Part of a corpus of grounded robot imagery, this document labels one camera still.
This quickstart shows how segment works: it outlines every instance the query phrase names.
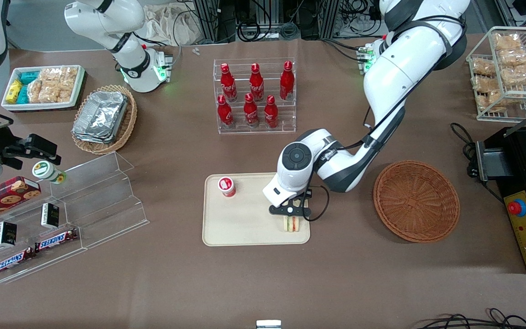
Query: red cookie box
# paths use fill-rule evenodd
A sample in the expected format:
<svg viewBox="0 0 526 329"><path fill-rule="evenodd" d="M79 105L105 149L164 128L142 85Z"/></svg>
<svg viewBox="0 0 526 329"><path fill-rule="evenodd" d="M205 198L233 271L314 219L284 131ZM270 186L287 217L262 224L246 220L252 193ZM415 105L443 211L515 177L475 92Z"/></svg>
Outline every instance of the red cookie box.
<svg viewBox="0 0 526 329"><path fill-rule="evenodd" d="M0 214L42 193L40 185L17 176L0 184Z"/></svg>

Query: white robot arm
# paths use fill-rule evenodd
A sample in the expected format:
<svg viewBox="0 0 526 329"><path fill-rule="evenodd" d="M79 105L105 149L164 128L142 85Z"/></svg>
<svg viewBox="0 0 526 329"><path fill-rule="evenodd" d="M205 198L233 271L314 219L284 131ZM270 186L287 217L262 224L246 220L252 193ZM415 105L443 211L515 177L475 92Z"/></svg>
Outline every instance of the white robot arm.
<svg viewBox="0 0 526 329"><path fill-rule="evenodd" d="M465 49L460 17L470 0L380 0L386 40L371 46L378 58L367 71L364 90L375 126L350 154L325 129L305 132L282 151L276 175L263 189L275 207L305 192L315 171L335 192L348 192L397 129L405 99L434 69L447 67Z"/></svg>
<svg viewBox="0 0 526 329"><path fill-rule="evenodd" d="M133 90L149 92L166 80L163 52L143 48L133 35L146 19L137 0L80 0L66 5L64 18L74 33L113 54Z"/></svg>

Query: white tray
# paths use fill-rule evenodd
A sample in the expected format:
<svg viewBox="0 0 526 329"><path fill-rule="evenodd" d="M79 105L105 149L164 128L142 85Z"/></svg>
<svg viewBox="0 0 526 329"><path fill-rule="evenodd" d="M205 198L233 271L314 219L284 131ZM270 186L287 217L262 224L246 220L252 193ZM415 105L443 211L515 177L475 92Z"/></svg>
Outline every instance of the white tray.
<svg viewBox="0 0 526 329"><path fill-rule="evenodd" d="M13 81L19 78L20 73L40 71L41 69L46 69L49 67L59 68L61 67L61 65L18 67L16 69L13 69L11 73L11 77L9 77L8 85L5 88L5 93L1 100L1 107L5 108L9 112L16 112L16 111L25 112L25 111L52 110L56 108L67 108L67 107L75 106L77 104L77 100L79 99L79 91L82 85L82 79L84 79L84 68L81 65L66 65L66 66L75 66L75 67L78 67L79 69L79 72L77 73L77 79L74 82L73 94L70 96L70 101L61 102L61 103L9 104L8 102L5 101L5 96L7 95L9 91L9 87L11 87L11 84L13 83Z"/></svg>
<svg viewBox="0 0 526 329"><path fill-rule="evenodd" d="M310 223L300 219L298 232L284 231L284 217L269 214L263 187L275 173L210 175L204 183L202 241L207 246L304 244L310 239ZM237 192L228 198L217 183L231 177Z"/></svg>

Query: cookie box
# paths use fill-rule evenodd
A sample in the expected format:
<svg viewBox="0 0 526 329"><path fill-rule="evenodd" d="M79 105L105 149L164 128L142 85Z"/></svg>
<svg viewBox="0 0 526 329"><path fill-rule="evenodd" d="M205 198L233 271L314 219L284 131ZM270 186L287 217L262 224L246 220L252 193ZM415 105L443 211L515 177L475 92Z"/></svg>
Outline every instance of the cookie box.
<svg viewBox="0 0 526 329"><path fill-rule="evenodd" d="M78 67L79 71L77 72L76 81L74 82L73 86L73 92L70 96L70 100L68 102L60 102L60 103L30 103L30 104L9 104L5 100L5 96L1 100L1 107L5 108L9 112L29 112L29 111L45 111L45 110L55 110L58 108L68 108L73 107L77 104L77 100L79 99L79 91L81 89L82 81L84 79L85 69L81 65L68 65L71 67ZM9 82L7 87L5 88L6 95L9 91L9 88L11 87L11 84L13 81L19 78L21 73L24 72L32 72L32 71L40 71L42 69L49 69L49 68L60 68L61 65L57 66L34 66L34 67L18 67L16 69L13 69L11 73L11 77L9 77Z"/></svg>
<svg viewBox="0 0 526 329"><path fill-rule="evenodd" d="M41 194L40 185L17 176L0 184L0 214Z"/></svg>

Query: cloth bag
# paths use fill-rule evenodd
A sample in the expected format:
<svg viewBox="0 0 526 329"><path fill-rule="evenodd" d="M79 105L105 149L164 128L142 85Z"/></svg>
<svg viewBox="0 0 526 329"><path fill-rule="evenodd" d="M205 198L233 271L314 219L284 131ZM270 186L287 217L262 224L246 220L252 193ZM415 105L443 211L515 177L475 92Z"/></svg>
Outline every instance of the cloth bag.
<svg viewBox="0 0 526 329"><path fill-rule="evenodd" d="M192 2L186 2L186 4L172 2L165 5L146 5L143 7L143 10L146 13L147 21L146 39L167 42L172 46L193 44L203 39L202 32L198 26L199 19L194 14L195 9Z"/></svg>

